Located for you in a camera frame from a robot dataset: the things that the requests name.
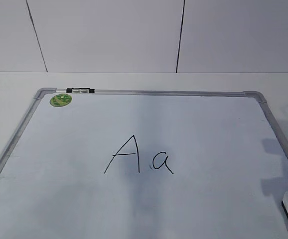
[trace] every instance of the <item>sticker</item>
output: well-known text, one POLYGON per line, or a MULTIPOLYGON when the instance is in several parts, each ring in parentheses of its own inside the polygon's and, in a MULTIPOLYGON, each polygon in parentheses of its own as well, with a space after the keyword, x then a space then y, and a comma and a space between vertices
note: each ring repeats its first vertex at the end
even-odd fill
POLYGON ((54 107, 62 107, 70 104, 72 97, 68 94, 60 94, 51 98, 50 104, 54 107))

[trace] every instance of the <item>whiteboard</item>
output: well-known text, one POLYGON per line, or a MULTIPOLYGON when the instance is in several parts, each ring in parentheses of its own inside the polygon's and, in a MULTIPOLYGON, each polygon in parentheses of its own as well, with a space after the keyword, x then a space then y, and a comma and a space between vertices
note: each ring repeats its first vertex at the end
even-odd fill
POLYGON ((0 239, 288 238, 288 159, 262 101, 106 92, 53 107, 57 94, 38 94, 6 150, 0 239))

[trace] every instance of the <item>white table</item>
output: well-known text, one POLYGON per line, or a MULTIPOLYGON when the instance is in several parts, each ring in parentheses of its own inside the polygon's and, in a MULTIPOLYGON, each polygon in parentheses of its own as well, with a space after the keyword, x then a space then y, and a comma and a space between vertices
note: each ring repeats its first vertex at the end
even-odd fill
POLYGON ((260 91, 288 139, 287 74, 0 73, 0 154, 43 87, 114 90, 260 91))

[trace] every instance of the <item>white wall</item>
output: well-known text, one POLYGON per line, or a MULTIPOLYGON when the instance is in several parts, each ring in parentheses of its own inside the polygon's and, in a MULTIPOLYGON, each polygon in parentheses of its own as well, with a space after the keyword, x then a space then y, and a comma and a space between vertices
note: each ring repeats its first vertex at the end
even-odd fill
MULTIPOLYGON (((28 0, 50 72, 175 72, 184 0, 28 0)), ((0 0, 0 71, 46 71, 0 0)), ((288 72, 288 0, 186 0, 178 72, 288 72)))
POLYGON ((183 0, 29 0, 50 72, 175 72, 183 0))
POLYGON ((0 0, 0 71, 45 71, 25 0, 0 0))
POLYGON ((186 0, 179 72, 288 72, 288 0, 186 0))

